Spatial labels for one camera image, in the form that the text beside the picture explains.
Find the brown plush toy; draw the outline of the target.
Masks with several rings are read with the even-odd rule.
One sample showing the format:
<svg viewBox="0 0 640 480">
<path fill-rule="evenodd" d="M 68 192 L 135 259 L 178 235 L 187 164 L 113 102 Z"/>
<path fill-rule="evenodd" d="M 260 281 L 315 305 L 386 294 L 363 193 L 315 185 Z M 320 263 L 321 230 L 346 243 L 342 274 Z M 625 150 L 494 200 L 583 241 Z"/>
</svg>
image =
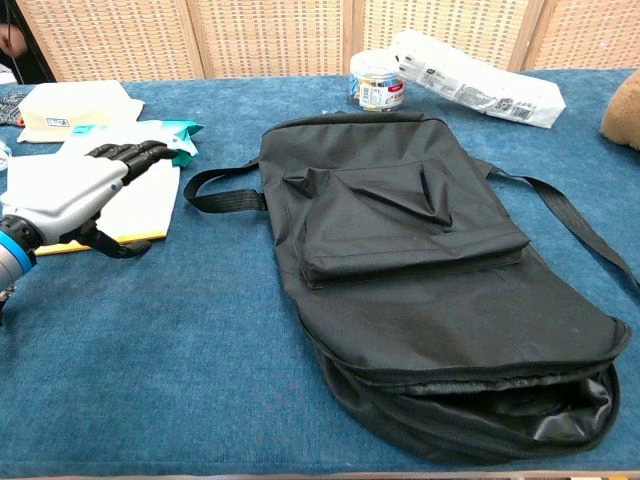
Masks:
<svg viewBox="0 0 640 480">
<path fill-rule="evenodd" d="M 640 152 L 640 68 L 613 94 L 600 131 L 611 142 Z"/>
</svg>

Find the person in black clothes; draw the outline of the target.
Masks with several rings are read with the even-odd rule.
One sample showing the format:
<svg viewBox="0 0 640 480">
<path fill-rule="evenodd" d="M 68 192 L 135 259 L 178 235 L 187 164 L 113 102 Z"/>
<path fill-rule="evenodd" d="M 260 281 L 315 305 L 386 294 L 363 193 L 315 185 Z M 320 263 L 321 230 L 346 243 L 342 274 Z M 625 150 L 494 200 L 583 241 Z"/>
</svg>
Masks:
<svg viewBox="0 0 640 480">
<path fill-rule="evenodd" d="M 17 0 L 0 0 L 0 65 L 18 84 L 56 81 Z"/>
</svg>

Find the black backpack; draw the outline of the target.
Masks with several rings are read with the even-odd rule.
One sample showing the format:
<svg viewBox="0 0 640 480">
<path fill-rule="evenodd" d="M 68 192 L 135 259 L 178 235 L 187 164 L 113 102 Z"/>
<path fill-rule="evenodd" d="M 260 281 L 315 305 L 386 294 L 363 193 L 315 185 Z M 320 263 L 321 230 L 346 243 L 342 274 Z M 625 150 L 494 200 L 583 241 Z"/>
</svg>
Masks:
<svg viewBox="0 0 640 480">
<path fill-rule="evenodd" d="M 438 463 L 596 447 L 620 407 L 631 331 L 557 277 L 446 123 L 335 113 L 267 130 L 260 190 L 202 194 L 208 213 L 268 213 L 282 284 L 338 402 Z"/>
</svg>

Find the white paper book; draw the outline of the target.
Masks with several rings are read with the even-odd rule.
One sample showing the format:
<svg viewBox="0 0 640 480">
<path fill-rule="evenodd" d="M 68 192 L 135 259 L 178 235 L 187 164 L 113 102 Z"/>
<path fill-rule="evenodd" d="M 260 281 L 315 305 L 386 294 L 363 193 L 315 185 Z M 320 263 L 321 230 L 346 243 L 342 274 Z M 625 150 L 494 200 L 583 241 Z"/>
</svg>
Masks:
<svg viewBox="0 0 640 480">
<path fill-rule="evenodd" d="M 7 185 L 0 193 L 38 189 L 60 178 L 58 154 L 14 157 L 8 161 Z M 179 186 L 180 168 L 160 160 L 124 187 L 102 209 L 97 227 L 120 243 L 164 238 Z"/>
</svg>

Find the beige lunch box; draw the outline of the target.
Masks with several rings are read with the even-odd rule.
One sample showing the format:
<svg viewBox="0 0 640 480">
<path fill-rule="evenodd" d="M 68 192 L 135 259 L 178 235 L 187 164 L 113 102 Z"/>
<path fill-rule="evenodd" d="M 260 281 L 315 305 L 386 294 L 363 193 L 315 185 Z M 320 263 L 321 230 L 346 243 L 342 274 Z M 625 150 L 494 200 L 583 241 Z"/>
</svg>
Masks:
<svg viewBox="0 0 640 480">
<path fill-rule="evenodd" d="M 59 143 L 77 126 L 135 122 L 144 105 L 116 80 L 39 84 L 18 106 L 24 129 L 17 142 Z"/>
</svg>

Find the teal wet wipes pack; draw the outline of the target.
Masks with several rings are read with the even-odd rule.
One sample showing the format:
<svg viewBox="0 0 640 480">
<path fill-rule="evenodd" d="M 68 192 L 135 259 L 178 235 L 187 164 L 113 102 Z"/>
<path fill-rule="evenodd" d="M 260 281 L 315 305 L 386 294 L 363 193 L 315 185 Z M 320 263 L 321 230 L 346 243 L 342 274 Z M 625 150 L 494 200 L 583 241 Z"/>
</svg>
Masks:
<svg viewBox="0 0 640 480">
<path fill-rule="evenodd" d="M 80 125 L 62 144 L 60 154 L 87 154 L 103 144 L 138 144 L 155 140 L 178 152 L 172 164 L 188 166 L 199 154 L 191 137 L 203 126 L 185 120 L 147 120 L 118 125 Z"/>
</svg>

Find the grey knit glove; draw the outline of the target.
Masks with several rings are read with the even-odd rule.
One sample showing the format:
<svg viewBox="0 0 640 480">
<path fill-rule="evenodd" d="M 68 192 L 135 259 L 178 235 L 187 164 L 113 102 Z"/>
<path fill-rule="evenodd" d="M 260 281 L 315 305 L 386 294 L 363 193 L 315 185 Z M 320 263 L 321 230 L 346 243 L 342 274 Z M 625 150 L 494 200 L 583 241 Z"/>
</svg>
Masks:
<svg viewBox="0 0 640 480">
<path fill-rule="evenodd" d="M 0 126 L 24 126 L 19 105 L 25 97 L 26 94 L 20 91 L 11 91 L 6 96 L 0 97 Z"/>
</svg>

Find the wooden woven folding screen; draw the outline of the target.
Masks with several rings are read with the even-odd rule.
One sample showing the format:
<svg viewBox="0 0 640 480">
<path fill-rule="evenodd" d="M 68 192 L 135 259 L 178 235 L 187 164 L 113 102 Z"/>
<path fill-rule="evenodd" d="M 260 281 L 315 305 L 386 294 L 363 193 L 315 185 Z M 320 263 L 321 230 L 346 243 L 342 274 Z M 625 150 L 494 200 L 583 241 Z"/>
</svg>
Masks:
<svg viewBox="0 0 640 480">
<path fill-rule="evenodd" d="M 58 81 L 344 74 L 414 29 L 511 70 L 640 67 L 640 0 L 0 0 Z"/>
</svg>

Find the clear jar of clips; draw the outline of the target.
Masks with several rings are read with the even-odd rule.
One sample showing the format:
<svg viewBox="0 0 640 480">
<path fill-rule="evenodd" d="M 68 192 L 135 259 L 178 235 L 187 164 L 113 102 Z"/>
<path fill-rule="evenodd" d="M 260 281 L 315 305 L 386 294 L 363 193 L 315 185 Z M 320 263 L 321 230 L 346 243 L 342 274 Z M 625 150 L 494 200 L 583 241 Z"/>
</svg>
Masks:
<svg viewBox="0 0 640 480">
<path fill-rule="evenodd" d="M 364 111 L 390 112 L 404 101 L 405 83 L 388 49 L 365 50 L 350 59 L 349 95 Z"/>
</svg>

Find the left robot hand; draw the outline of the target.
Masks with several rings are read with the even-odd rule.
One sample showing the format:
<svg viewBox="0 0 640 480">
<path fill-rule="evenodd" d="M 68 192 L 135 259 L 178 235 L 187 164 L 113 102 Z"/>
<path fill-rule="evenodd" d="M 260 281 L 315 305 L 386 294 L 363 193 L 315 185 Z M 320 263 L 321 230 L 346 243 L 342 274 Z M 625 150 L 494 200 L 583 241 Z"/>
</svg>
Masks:
<svg viewBox="0 0 640 480">
<path fill-rule="evenodd" d="M 120 243 L 97 227 L 104 206 L 124 187 L 160 160 L 172 160 L 177 151 L 148 140 L 138 144 L 103 144 L 87 154 L 56 153 L 60 178 L 35 189 L 0 195 L 4 215 L 30 222 L 42 245 L 77 243 L 110 258 L 135 258 L 146 253 L 152 240 Z"/>
</svg>

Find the multi-pack of pocket tissues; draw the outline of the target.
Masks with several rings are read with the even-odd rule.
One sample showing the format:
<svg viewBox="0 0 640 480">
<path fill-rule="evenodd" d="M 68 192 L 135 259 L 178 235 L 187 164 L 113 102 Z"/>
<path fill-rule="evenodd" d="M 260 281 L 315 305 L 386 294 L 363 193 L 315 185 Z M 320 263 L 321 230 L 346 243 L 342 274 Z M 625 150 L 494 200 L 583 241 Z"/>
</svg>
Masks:
<svg viewBox="0 0 640 480">
<path fill-rule="evenodd" d="M 415 30 L 394 34 L 390 50 L 404 79 L 488 116 L 549 129 L 566 108 L 557 84 L 496 68 Z"/>
</svg>

